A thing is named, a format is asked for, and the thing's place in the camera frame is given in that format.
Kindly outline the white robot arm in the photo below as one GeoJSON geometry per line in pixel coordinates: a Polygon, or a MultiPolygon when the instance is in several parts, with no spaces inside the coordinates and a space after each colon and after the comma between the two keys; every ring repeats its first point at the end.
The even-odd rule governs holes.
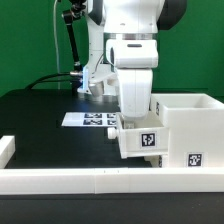
{"type": "Polygon", "coordinates": [[[84,0],[89,59],[83,88],[94,96],[116,95],[124,119],[147,116],[156,35],[183,17],[187,0],[84,0]]]}

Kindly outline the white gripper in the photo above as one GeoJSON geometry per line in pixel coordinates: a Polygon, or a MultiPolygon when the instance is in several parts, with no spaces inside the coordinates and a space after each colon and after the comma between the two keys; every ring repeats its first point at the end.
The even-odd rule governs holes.
{"type": "Polygon", "coordinates": [[[128,121],[144,119],[149,110],[153,72],[151,69],[118,69],[119,106],[128,121]]]}

